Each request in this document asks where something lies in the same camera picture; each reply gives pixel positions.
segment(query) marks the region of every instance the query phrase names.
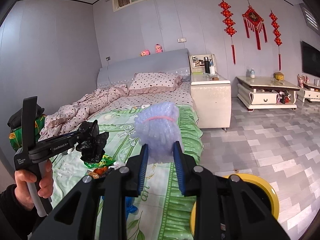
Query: red tassel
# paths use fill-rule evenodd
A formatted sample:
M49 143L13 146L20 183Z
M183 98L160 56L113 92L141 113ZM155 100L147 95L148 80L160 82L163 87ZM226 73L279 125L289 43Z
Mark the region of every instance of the red tassel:
M235 46L232 44L231 47L232 47L233 64L236 64Z
M243 21L244 21L245 31L247 33L247 38L250 38L247 20L243 18Z
M266 28L264 27L264 23L262 24L262 28L263 28L263 34L264 34L264 41L265 43L267 43L268 39L267 39L267 33L266 33Z
M257 27L256 27L256 38L257 38L258 50L261 50L260 37L259 37L259 32L258 32L258 28Z
M279 71L281 71L281 54L279 54Z

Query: red object on shelf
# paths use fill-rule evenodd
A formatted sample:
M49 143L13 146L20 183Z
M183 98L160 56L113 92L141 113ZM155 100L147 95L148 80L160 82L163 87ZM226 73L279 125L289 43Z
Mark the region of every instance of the red object on shelf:
M271 11L269 17L272 20L271 25L274 27L273 34L276 36L275 38L275 43L278 45L279 48L279 71L281 70L281 54L280 54L280 45L282 44L282 41L280 39L281 33L279 32L278 28L280 27L279 24L277 23L277 17L273 14Z
M250 27L250 29L256 33L257 47L258 47L258 50L261 50L260 37L259 37L259 33L261 31L263 31L263 34L264 34L264 41L266 43L268 42L266 28L263 23L264 20L260 17L259 14L256 13L256 11L252 8L251 5L248 6L248 10L242 16L244 20L245 31L247 32L247 37L250 38L250 35L249 35L249 27Z
M221 14L225 17L225 19L222 22L227 25L227 28L225 28L224 30L226 33L228 33L231 36L233 63L236 64L235 46L233 45L233 40L232 40L232 36L237 32L232 26L235 25L236 23L231 19L231 16L233 15L233 13L229 11L231 6L228 5L228 3L226 3L224 0L222 0L219 6L223 9Z

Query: television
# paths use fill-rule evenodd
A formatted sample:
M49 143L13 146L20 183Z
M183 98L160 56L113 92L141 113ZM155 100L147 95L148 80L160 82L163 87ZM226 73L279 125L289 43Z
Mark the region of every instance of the television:
M320 77L320 51L306 42L301 43L302 71Z

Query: green plastic wrapper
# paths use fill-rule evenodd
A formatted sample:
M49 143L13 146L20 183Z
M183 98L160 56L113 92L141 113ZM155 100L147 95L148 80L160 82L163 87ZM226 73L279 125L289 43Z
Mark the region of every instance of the green plastic wrapper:
M86 162L84 162L84 165L87 166L89 169L92 169L92 168L108 167L108 166L113 165L114 162L115 162L115 160L112 157L104 154L99 163L86 163Z

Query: black thermos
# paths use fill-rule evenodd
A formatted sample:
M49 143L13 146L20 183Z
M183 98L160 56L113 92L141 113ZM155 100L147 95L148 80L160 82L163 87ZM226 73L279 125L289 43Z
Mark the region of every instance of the black thermos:
M208 57L204 57L204 70L206 73L210 73L210 61L208 59Z

